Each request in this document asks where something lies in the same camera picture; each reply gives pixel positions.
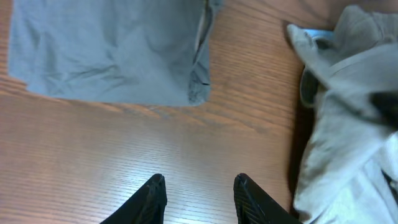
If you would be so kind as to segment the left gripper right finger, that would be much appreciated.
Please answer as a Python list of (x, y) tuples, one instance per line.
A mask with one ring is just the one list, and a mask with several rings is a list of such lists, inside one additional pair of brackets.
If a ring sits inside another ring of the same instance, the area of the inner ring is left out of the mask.
[(247, 174), (235, 177), (233, 191), (239, 224), (302, 224)]

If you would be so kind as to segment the khaki beige shorts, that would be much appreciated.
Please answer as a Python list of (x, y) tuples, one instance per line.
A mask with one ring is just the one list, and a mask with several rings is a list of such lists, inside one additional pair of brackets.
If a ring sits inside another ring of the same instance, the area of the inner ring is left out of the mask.
[(397, 90), (397, 14), (347, 6), (333, 31), (287, 26), (315, 125), (294, 196), (302, 223), (396, 223), (397, 130), (371, 95)]

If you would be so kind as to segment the folded grey shorts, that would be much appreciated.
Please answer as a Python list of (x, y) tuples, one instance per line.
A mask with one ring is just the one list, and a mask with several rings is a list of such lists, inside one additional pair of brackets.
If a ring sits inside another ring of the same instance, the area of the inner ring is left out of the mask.
[(8, 72), (68, 100), (197, 106), (210, 94), (209, 38), (221, 1), (13, 3)]

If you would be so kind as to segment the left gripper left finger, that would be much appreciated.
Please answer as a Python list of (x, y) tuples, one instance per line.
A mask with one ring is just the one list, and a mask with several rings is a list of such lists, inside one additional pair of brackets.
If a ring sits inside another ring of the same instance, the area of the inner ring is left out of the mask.
[(165, 178), (154, 174), (101, 224), (163, 224), (166, 205)]

